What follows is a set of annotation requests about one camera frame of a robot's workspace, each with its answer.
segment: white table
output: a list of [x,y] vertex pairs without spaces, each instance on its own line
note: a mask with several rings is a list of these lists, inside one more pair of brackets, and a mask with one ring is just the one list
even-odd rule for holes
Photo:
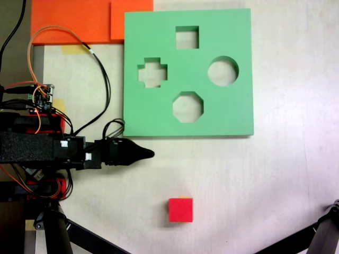
[[[339,2],[155,0],[156,11],[243,7],[252,9],[254,136],[135,139],[156,156],[73,171],[74,192],[61,203],[70,219],[133,254],[254,253],[315,222],[339,198]],[[93,49],[112,101],[81,132],[88,141],[122,116],[123,46]],[[96,62],[60,46],[42,55],[43,82],[56,86],[80,127],[104,106]],[[194,198],[194,222],[169,226],[164,205],[179,195]],[[36,253],[46,253],[44,244],[39,232]]]

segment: orange foam mat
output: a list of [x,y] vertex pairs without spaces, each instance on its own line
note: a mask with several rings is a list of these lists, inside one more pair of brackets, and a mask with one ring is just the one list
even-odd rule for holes
[[[124,13],[152,11],[153,0],[32,0],[31,36],[47,25],[72,29],[86,43],[123,43]],[[77,44],[61,30],[48,30],[33,44]]]
[[113,0],[111,4],[111,41],[123,43],[125,12],[151,12],[153,0]]

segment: red cube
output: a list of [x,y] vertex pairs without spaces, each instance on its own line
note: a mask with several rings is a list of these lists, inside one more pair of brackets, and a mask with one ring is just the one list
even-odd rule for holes
[[170,198],[168,215],[169,222],[193,222],[193,199]]

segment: green foam board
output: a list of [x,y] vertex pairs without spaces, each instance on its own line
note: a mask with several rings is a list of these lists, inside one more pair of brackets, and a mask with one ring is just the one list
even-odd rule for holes
[[[198,48],[177,49],[182,30],[198,32]],[[250,9],[126,13],[124,47],[125,136],[254,134]],[[146,88],[138,69],[154,59],[167,68],[167,80]],[[233,84],[208,77],[217,59],[237,67]],[[203,101],[203,114],[182,123],[173,102],[190,93]]]

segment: black tripod leg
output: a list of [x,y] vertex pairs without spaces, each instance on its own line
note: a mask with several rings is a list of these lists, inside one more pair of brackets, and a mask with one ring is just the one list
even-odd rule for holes
[[67,230],[72,243],[92,254],[130,254],[71,220],[68,220]]
[[299,232],[286,237],[285,239],[277,242],[266,249],[263,249],[256,254],[297,254],[306,250],[315,235],[317,223],[314,223]]
[[307,254],[334,254],[338,240],[338,223],[333,217],[329,217],[320,223]]
[[48,254],[73,254],[62,214],[50,211],[43,217]]

